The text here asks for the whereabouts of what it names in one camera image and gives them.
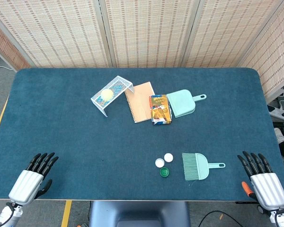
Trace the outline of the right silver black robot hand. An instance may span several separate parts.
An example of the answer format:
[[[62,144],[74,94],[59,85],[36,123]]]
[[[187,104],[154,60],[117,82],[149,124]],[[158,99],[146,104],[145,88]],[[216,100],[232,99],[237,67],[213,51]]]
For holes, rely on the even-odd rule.
[[[252,189],[246,182],[241,186],[248,197],[257,201],[267,211],[284,209],[284,189],[273,172],[270,163],[262,154],[242,152],[238,159],[251,182]]]

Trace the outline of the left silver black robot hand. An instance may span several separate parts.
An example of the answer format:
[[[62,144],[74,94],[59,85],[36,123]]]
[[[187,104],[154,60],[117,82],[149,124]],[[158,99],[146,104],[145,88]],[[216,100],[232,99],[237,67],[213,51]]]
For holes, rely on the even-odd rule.
[[[49,179],[42,189],[40,185],[57,160],[58,157],[55,156],[54,152],[50,154],[36,154],[13,185],[9,193],[10,201],[19,206],[25,206],[44,195],[51,187],[53,181]]]

